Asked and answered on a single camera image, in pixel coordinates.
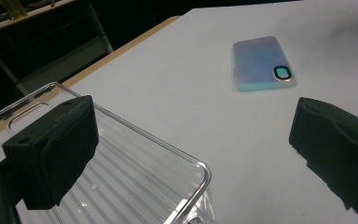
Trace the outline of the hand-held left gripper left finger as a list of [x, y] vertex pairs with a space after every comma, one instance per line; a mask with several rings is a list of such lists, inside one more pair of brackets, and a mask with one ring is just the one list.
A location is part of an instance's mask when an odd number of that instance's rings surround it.
[[3, 144], [9, 166], [20, 172], [30, 210], [48, 210], [83, 173], [99, 143], [89, 95], [65, 101]]

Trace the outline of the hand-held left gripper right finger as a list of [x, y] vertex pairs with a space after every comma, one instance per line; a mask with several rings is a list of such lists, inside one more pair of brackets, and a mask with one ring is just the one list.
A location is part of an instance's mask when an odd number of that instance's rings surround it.
[[344, 206], [358, 213], [358, 117], [335, 105], [301, 97], [289, 144]]

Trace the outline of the clear plastic bin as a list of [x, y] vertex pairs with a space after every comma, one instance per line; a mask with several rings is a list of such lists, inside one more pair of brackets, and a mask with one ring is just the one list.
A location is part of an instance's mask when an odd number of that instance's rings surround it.
[[218, 224], [209, 167], [95, 106], [99, 145], [49, 210], [16, 208], [21, 224]]

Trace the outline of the iridescent phone case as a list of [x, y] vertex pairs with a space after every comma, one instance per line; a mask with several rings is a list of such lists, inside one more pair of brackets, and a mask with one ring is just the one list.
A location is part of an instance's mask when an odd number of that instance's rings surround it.
[[275, 36], [234, 43], [232, 62], [235, 86], [240, 91], [285, 89], [296, 84], [291, 66]]

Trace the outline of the grey metal stand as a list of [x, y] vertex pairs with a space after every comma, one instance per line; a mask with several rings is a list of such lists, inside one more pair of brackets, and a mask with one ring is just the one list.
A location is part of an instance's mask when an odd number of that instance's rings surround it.
[[113, 51], [90, 0], [38, 0], [28, 15], [0, 15], [0, 70], [27, 94], [62, 82]]

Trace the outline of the yellow object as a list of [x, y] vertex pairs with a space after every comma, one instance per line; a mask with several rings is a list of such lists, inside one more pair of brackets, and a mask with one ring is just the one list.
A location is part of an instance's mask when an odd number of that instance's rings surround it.
[[27, 16], [27, 12], [19, 0], [0, 0], [12, 20], [19, 20]]

